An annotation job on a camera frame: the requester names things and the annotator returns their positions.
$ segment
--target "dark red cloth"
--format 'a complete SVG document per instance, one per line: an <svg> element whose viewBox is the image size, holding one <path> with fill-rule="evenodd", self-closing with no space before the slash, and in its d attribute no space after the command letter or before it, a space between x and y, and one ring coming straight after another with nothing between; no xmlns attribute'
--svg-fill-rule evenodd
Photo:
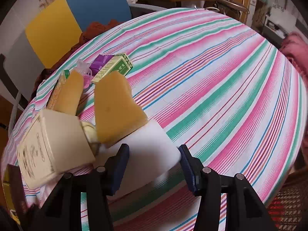
<svg viewBox="0 0 308 231"><path fill-rule="evenodd" d="M82 45L87 43L88 41L92 40L94 37L114 28L115 26L119 25L117 20L110 20L107 25L100 24L99 22L92 22L86 29L85 32L82 32L79 42L75 44L69 52L67 52L62 58L57 61L55 65L51 67L51 69L43 69L40 76L36 79L34 84L34 89L31 95L30 101L36 96L36 91L39 85L42 83L43 80L49 78L53 72L55 72L77 49L79 49Z"/></svg>

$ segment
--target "pink fluffy cloth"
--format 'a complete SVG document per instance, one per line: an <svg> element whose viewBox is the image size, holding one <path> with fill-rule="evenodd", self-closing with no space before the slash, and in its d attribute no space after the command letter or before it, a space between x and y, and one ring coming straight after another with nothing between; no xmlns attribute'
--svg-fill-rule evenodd
<svg viewBox="0 0 308 231"><path fill-rule="evenodd" d="M308 88L308 44L306 44L297 32L290 33L287 36L280 48L287 59L292 63L296 70L301 75L306 88ZM304 155L306 164L308 165L308 125L306 123L305 134L301 143L301 150Z"/></svg>

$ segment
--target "yellow panel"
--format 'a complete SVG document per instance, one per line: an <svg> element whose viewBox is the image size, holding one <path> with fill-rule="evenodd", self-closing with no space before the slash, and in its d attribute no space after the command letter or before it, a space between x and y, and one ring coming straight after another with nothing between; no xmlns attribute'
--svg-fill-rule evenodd
<svg viewBox="0 0 308 231"><path fill-rule="evenodd" d="M66 0L56 0L41 11L25 32L46 68L51 68L78 43L82 33Z"/></svg>

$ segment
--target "screw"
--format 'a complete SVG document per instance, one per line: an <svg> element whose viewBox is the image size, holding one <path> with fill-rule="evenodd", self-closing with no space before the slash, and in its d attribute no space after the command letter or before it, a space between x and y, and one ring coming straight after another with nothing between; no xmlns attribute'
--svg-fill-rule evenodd
<svg viewBox="0 0 308 231"><path fill-rule="evenodd" d="M212 170L209 167L204 167L202 171L205 172L206 174L209 174Z"/></svg>
<svg viewBox="0 0 308 231"><path fill-rule="evenodd" d="M105 167L104 166L99 166L96 168L96 171L99 172L99 173L103 173L106 171Z"/></svg>
<svg viewBox="0 0 308 231"><path fill-rule="evenodd" d="M245 178L245 176L242 175L242 174L237 174L236 178L238 178L239 180L243 180Z"/></svg>
<svg viewBox="0 0 308 231"><path fill-rule="evenodd" d="M70 178L72 177L72 173L65 173L65 174L63 175L63 177L64 177L65 179L70 179Z"/></svg>

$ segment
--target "tablecloth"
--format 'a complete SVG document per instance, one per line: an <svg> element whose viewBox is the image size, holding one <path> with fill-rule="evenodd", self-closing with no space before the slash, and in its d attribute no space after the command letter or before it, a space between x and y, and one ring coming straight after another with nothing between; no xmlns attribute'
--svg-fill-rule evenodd
<svg viewBox="0 0 308 231"><path fill-rule="evenodd" d="M134 100L177 145L186 144L205 166L228 176L243 173L266 203L279 189L300 147L307 91L291 63L258 33L225 15L174 8L127 21L79 48L48 80L16 123L4 150L1 173L16 164L16 146L31 119L46 107L63 69L80 58L127 53L126 76ZM94 85L77 115L95 124ZM89 172L91 166L74 174ZM56 181L35 190L28 204L42 205ZM180 166L111 202L116 231L193 230L199 197L186 186ZM82 228L88 230L86 194ZM226 195L221 198L224 230Z"/></svg>

